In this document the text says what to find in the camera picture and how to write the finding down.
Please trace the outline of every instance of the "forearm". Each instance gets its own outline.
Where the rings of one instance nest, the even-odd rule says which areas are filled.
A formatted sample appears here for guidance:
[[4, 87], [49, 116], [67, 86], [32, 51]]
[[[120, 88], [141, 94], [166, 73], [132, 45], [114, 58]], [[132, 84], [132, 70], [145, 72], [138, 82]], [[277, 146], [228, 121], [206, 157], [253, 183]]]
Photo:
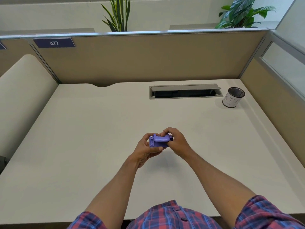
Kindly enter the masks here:
[[243, 206], [255, 193], [209, 164], [193, 150], [186, 154], [184, 160], [196, 173], [216, 210], [230, 227], [234, 227]]
[[138, 167], [139, 163], [127, 158], [114, 178], [86, 208], [97, 215], [108, 229], [121, 227]]

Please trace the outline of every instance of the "hand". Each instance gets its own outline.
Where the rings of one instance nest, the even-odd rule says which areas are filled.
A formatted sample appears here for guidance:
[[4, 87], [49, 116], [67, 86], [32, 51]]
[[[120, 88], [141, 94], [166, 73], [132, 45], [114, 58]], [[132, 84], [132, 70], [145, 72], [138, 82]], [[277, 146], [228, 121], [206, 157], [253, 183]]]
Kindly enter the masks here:
[[173, 141], [169, 141], [167, 144], [179, 157], [184, 158], [187, 154], [193, 151], [184, 135], [178, 129], [168, 127], [158, 135], [165, 136], [167, 133], [171, 133], [173, 136]]
[[147, 141], [150, 136], [154, 135], [153, 132], [147, 133], [137, 144], [134, 152], [130, 155], [131, 159], [139, 163], [139, 168], [147, 162], [148, 159], [159, 155], [166, 148], [162, 147], [149, 147], [149, 142]]

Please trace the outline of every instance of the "blue name plate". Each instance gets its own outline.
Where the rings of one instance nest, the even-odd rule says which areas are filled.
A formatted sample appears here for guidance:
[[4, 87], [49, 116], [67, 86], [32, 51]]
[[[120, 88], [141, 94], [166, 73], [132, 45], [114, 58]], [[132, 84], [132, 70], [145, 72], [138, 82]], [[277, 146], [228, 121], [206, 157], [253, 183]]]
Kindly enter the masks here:
[[6, 50], [5, 46], [0, 42], [0, 50]]
[[38, 48], [75, 47], [71, 38], [39, 38], [33, 41]]

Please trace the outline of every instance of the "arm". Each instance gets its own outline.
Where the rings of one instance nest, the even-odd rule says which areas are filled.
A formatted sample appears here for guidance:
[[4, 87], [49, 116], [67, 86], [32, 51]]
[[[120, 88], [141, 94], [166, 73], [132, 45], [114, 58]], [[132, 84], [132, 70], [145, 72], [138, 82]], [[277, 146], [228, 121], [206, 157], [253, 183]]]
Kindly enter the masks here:
[[165, 129], [161, 136], [168, 132], [174, 137], [168, 146], [191, 166], [216, 210], [230, 227], [234, 227], [237, 216], [255, 193], [196, 154], [176, 128]]
[[86, 211], [98, 216], [108, 229], [119, 229], [122, 225], [137, 169], [163, 150], [162, 147], [149, 147], [147, 140], [151, 135], [153, 133], [144, 135], [114, 178], [86, 208]]

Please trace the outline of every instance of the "shirt sleeve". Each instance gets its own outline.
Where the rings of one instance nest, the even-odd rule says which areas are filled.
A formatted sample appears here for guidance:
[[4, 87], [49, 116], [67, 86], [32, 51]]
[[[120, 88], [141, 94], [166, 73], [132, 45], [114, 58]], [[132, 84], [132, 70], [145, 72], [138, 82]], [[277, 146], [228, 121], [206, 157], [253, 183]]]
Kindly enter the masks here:
[[85, 211], [70, 224], [67, 229], [107, 229], [105, 224], [95, 214]]
[[236, 229], [305, 229], [305, 226], [288, 214], [281, 212], [265, 197], [251, 198], [235, 222]]

